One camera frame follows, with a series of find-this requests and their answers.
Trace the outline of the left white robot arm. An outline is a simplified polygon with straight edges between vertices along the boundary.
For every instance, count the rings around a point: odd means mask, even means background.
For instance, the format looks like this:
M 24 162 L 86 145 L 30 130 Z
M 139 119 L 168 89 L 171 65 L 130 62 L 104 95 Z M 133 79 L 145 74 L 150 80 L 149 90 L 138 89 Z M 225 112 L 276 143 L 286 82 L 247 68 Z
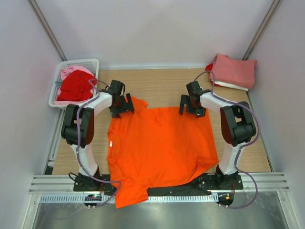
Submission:
M 125 94 L 124 83 L 112 80 L 105 89 L 98 90 L 94 82 L 98 80 L 89 80 L 94 93 L 92 98 L 80 104 L 67 105 L 61 128 L 61 136 L 73 149 L 79 164 L 79 172 L 72 179 L 74 191 L 97 191 L 102 184 L 121 186 L 120 181 L 101 178 L 92 152 L 94 121 L 95 116 L 104 109 L 109 109 L 113 118 L 119 118 L 122 113 L 135 111 L 131 95 Z

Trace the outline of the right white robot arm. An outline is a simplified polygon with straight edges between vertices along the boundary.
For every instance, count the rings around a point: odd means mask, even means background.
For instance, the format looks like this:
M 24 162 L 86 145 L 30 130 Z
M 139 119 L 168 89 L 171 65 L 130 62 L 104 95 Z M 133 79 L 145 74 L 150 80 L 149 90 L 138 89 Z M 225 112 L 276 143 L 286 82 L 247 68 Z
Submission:
M 197 117 L 204 117 L 207 110 L 220 115 L 221 133 L 226 146 L 216 167 L 215 184 L 219 189 L 229 189 L 237 182 L 238 162 L 244 148 L 253 136 L 258 136 L 254 113 L 246 101 L 234 102 L 222 98 L 211 90 L 203 90 L 197 81 L 186 85 L 188 94 L 181 96 L 179 113 L 185 110 Z

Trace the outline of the orange t-shirt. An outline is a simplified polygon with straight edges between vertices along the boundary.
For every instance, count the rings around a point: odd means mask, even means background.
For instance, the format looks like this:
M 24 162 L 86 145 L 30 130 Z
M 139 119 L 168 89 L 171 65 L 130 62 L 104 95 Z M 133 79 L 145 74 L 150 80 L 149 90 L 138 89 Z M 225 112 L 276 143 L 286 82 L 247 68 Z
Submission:
M 147 190 L 186 184 L 218 164 L 209 115 L 149 108 L 133 97 L 134 112 L 112 119 L 108 167 L 117 208 L 146 201 Z

